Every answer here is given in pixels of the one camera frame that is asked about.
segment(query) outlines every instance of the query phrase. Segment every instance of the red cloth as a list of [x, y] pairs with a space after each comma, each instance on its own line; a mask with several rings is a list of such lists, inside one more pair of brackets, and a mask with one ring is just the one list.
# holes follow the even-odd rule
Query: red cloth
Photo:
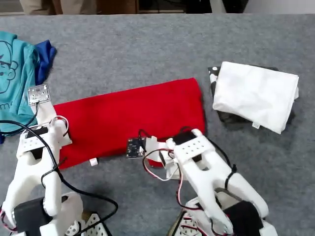
[[113, 92], [55, 106], [69, 120], [73, 144], [61, 149], [61, 169], [92, 158], [123, 154], [144, 129], [157, 138], [183, 126], [205, 130], [201, 91], [194, 78]]

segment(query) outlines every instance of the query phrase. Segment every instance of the gray table surface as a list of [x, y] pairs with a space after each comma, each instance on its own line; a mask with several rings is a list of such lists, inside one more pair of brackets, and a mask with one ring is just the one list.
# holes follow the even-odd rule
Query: gray table surface
[[[195, 77], [204, 95], [209, 137], [266, 200], [269, 221], [280, 236], [315, 235], [314, 25], [314, 15], [0, 18], [0, 30], [33, 44], [50, 39], [57, 47], [48, 79], [54, 104]], [[212, 110], [207, 67], [223, 60], [275, 66], [300, 76], [300, 98], [293, 106], [297, 116], [285, 132], [221, 124]], [[17, 144], [13, 137], [0, 146], [0, 201], [14, 175]], [[75, 186], [117, 200], [119, 211], [107, 221], [115, 236], [166, 235], [180, 212], [177, 182], [151, 178], [139, 160], [103, 158], [96, 167], [83, 163], [63, 173]], [[33, 196], [40, 193], [39, 187]], [[194, 196], [186, 184], [183, 199]], [[86, 209], [110, 210], [101, 201], [83, 201]]]

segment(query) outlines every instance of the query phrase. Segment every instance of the clothing tag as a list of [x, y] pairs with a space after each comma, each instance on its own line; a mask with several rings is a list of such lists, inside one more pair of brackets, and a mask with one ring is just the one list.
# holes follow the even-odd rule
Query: clothing tag
[[256, 123], [256, 122], [253, 122], [253, 123], [252, 123], [252, 126], [253, 126], [254, 128], [256, 128], [256, 129], [259, 129], [260, 124], [258, 124], [258, 123]]

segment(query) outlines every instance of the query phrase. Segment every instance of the folded white cloth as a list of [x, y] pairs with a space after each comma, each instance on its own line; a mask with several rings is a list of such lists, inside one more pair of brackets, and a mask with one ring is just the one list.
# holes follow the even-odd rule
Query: folded white cloth
[[223, 62], [213, 109], [233, 113], [281, 134], [298, 97], [297, 75]]

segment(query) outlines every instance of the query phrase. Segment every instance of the person's leg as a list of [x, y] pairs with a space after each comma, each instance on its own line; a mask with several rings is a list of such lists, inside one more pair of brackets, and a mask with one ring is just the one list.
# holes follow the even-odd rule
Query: person's leg
[[95, 0], [61, 0], [61, 6], [65, 15], [96, 14]]
[[55, 15], [52, 0], [20, 0], [23, 11], [27, 15]]

